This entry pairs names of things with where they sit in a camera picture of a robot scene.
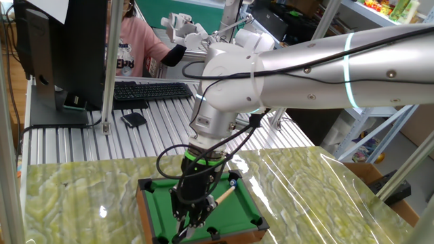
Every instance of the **monitor stand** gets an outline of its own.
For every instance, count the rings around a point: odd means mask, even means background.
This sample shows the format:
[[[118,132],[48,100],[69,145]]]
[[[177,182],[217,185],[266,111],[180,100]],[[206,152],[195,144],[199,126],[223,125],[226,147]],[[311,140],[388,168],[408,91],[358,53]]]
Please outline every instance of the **monitor stand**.
[[[86,111],[64,109],[67,93],[55,89],[49,18],[33,9],[26,15],[36,82],[32,86],[31,125],[87,125]]]
[[[67,93],[65,91],[55,91],[57,94],[56,102],[63,104]],[[59,125],[63,127],[75,127],[78,125],[87,125],[87,112],[72,109],[63,109],[58,111],[52,106],[47,106],[43,99],[39,99],[36,85],[32,85],[31,100],[31,125]]]

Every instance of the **metal pole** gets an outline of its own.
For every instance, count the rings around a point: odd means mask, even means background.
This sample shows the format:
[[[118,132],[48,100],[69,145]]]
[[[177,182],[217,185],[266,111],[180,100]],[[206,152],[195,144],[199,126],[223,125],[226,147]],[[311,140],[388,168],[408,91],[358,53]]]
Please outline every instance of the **metal pole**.
[[[404,244],[432,244],[434,240],[434,197],[429,201],[412,235]]]
[[[336,12],[339,9],[341,1],[342,0],[330,0],[330,2],[328,3],[327,9],[325,9],[323,18],[319,22],[317,30],[313,34],[312,40],[321,39],[326,35],[327,30],[328,30],[330,24],[332,23],[332,20],[333,20],[334,16],[336,15]],[[270,121],[272,128],[278,129],[278,130],[281,129],[280,128],[280,121],[281,121],[283,115],[285,114],[285,111],[286,111],[286,108],[280,108],[276,112],[275,116]]]
[[[378,157],[386,149],[389,143],[395,138],[396,134],[401,131],[402,127],[407,123],[408,119],[413,115],[414,111],[419,107],[419,105],[414,105],[410,110],[401,115],[393,125],[392,129],[387,133],[387,135],[381,140],[380,144],[375,148],[374,152],[368,157],[366,162],[375,163]]]
[[[394,115],[392,115],[392,117],[388,118],[384,123],[382,123],[375,130],[373,130],[371,133],[369,133],[366,137],[364,137],[358,143],[356,143],[356,145],[354,145],[350,149],[346,150],[344,153],[339,155],[339,157],[337,157],[337,155],[336,155],[336,158],[338,158],[338,160],[341,161],[344,158],[346,158],[347,156],[354,153],[360,146],[363,146],[368,140],[373,138],[376,134],[378,134],[380,131],[382,131],[386,126],[392,124],[392,122],[394,122],[396,119],[398,119],[402,114],[404,114],[405,112],[410,110],[411,107],[412,107],[412,105],[407,105],[407,106],[401,108],[398,112],[396,112]]]
[[[321,39],[326,35],[334,16],[338,12],[341,1],[342,0],[330,0],[327,9],[325,9],[324,15],[318,24],[317,30],[313,34],[312,40]]]
[[[24,226],[6,91],[3,60],[0,60],[0,223],[6,244],[24,244]]]
[[[345,136],[344,140],[339,144],[336,151],[333,153],[333,156],[336,157],[338,160],[342,160],[348,155],[350,155],[353,151],[347,150],[350,143],[357,137],[359,137],[360,131],[363,127],[363,125],[368,120],[369,116],[372,114],[373,108],[364,108],[357,118],[355,118],[355,121],[353,123],[353,126],[351,127],[350,132]],[[363,144],[361,142],[357,143],[355,146],[353,146],[351,149],[356,150]]]
[[[223,9],[223,16],[222,20],[220,21],[220,28],[218,30],[222,30],[232,24],[234,24],[237,20],[237,14],[238,14],[238,7],[239,2],[242,0],[226,0],[224,3],[224,9]],[[235,33],[233,29],[226,30],[223,33],[220,33],[220,36],[225,36],[226,41],[229,43],[232,42],[230,40],[232,33]]]
[[[386,201],[398,186],[416,169],[428,155],[434,150],[434,131],[428,138],[416,149],[410,158],[398,169],[398,172],[387,182],[385,186],[377,193],[377,197]]]
[[[108,34],[106,82],[104,90],[104,103],[102,105],[102,133],[110,134],[111,111],[113,107],[113,94],[115,93],[115,78],[117,66],[117,50],[121,34],[123,0],[111,1],[110,31]]]

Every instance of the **hair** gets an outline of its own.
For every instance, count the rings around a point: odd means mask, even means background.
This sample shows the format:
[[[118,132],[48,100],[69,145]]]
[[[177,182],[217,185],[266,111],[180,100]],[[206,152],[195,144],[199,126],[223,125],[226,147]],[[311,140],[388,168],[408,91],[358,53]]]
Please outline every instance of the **hair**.
[[[125,14],[125,17],[126,17],[126,18],[131,18],[131,17],[137,15],[136,5],[135,5],[135,3],[134,3],[134,0],[130,0],[130,3],[132,4],[132,7],[131,7],[131,10],[128,11],[128,12]]]

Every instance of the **paper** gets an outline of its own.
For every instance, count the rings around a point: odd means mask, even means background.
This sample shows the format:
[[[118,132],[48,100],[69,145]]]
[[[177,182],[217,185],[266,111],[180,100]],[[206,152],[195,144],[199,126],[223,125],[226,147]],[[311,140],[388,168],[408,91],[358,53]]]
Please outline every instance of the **paper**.
[[[69,0],[27,0],[51,17],[65,23]]]

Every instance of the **person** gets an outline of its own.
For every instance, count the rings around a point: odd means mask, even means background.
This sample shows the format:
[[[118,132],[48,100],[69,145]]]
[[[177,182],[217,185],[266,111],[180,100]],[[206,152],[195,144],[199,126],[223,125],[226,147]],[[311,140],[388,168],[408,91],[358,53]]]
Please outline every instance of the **person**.
[[[111,0],[108,0],[106,39],[109,37],[110,9]],[[146,57],[151,57],[170,67],[177,65],[184,56],[186,48],[181,45],[177,45],[172,50],[168,48],[155,35],[152,28],[136,14],[134,0],[124,0],[116,75],[142,77],[143,71],[146,70],[144,66]]]

